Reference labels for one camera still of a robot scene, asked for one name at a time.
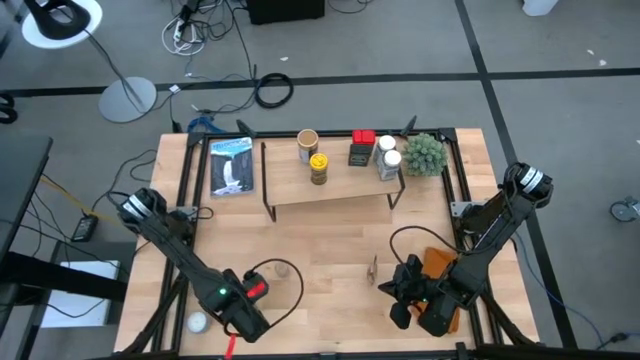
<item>can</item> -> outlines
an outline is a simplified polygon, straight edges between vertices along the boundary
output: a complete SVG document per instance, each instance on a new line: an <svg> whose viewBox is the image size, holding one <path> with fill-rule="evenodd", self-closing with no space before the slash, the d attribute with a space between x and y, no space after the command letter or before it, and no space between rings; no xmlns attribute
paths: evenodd
<svg viewBox="0 0 640 360"><path fill-rule="evenodd" d="M402 155L396 150L389 150L384 154L382 165L378 166L378 174L380 174L380 180L389 181L396 178L398 170L400 170L400 162L402 161Z"/></svg>
<svg viewBox="0 0 640 360"><path fill-rule="evenodd" d="M380 167L382 165L382 160L384 159L384 154L396 148L396 139L391 135L383 135L378 139L378 143L376 147L373 149L373 162Z"/></svg>
<svg viewBox="0 0 640 360"><path fill-rule="evenodd" d="M329 167L329 158L325 154L313 154L309 160L311 166L311 182L316 185L322 185L327 182L327 168Z"/></svg>
<svg viewBox="0 0 640 360"><path fill-rule="evenodd" d="M298 155L303 164L309 164L313 154L318 151L318 133L304 129L298 133Z"/></svg>

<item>small plant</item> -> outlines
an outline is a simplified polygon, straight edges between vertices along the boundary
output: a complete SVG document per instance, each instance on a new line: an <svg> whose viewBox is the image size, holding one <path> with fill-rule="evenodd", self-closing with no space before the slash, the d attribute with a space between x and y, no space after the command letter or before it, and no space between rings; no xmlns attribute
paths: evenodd
<svg viewBox="0 0 640 360"><path fill-rule="evenodd" d="M402 155L411 176L438 176L447 166L447 150L441 142L427 134L409 138Z"/></svg>

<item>gray carpet floor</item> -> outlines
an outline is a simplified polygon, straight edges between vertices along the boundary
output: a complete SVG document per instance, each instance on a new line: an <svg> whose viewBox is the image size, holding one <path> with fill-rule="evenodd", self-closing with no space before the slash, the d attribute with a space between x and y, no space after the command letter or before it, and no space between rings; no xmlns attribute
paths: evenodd
<svg viewBox="0 0 640 360"><path fill-rule="evenodd" d="M19 0L9 2L20 8ZM355 0L334 2L345 9L358 5ZM99 3L104 19L95 36L123 73L156 84L204 81L186 78L189 59L173 56L162 47L161 30L172 18L169 0ZM640 48L633 40L640 33L637 1L561 0L551 14L536 18L521 11L520 0L464 3L489 73L640 67ZM0 5L0 43L8 44L0 57L0 90L102 87L116 79L88 42L56 51L29 45L20 34L20 25L12 22L12 14ZM236 14L259 74L283 72L309 78L477 72L454 0L375 0L355 15L327 8L326 16L318 20L263 26L251 25L246 13ZM246 75L237 34L230 32L223 40L207 44L188 68L212 79L230 73ZM539 211L538 217L562 296L605 338L620 331L640 332L636 261L640 222L622 224L609 215L612 202L640 196L636 166L640 76L608 75L491 82L518 158L543 169L556 184L551 205ZM364 83L298 86L293 99L280 109L254 106L238 114L220 115L215 124L235 130L235 120L242 119L259 131L393 128L417 115L418 127L482 128L500 180L507 166L505 153L494 122L496 114L492 114L480 81L367 79ZM284 91L268 88L264 97L277 99ZM173 98L172 116L186 126L197 116L191 105L242 104L250 93L250 89L186 90ZM161 91L158 99L167 95ZM108 188L120 163L157 147L160 135L171 131L169 106L129 124L113 124L100 116L98 99L95 91L18 97L19 121L0 126L0 131L13 134L51 136L54 145L46 173L85 203L92 203ZM149 176L150 169L141 169L139 175ZM129 191L139 186L128 176L119 183L119 188ZM62 228L72 232L80 212L49 188L41 187L38 192ZM114 214L106 202L98 208ZM25 221L34 224L33 219ZM527 231L522 229L520 234L539 276ZM93 241L133 240L123 229L101 224ZM20 232L12 250L30 254L36 244L37 236ZM38 256L50 258L53 245L44 241ZM523 252L519 256L540 338L559 346L549 300L531 276ZM122 257L130 259L131 253ZM0 340L0 358L15 356L31 310L13 311ZM569 311L569 318L580 347L599 345L581 316ZM31 358L105 356L116 331L117 324L43 329ZM608 349L640 351L640 337Z"/></svg>

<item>lamp base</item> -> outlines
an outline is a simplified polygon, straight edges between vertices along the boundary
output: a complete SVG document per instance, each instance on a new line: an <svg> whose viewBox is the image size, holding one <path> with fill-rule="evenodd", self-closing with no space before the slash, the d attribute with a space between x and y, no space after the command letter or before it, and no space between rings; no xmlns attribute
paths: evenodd
<svg viewBox="0 0 640 360"><path fill-rule="evenodd" d="M146 115L156 103L158 92L155 85L145 78L128 77L127 82L135 92L125 92L122 81L117 80L100 96L98 109L102 116L112 122L126 123Z"/></svg>

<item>book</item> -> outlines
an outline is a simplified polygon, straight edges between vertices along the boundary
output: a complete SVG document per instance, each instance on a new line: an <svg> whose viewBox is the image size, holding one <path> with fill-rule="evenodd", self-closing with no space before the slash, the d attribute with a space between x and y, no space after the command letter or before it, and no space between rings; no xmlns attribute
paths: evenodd
<svg viewBox="0 0 640 360"><path fill-rule="evenodd" d="M211 196L254 191L251 138L211 143Z"/></svg>

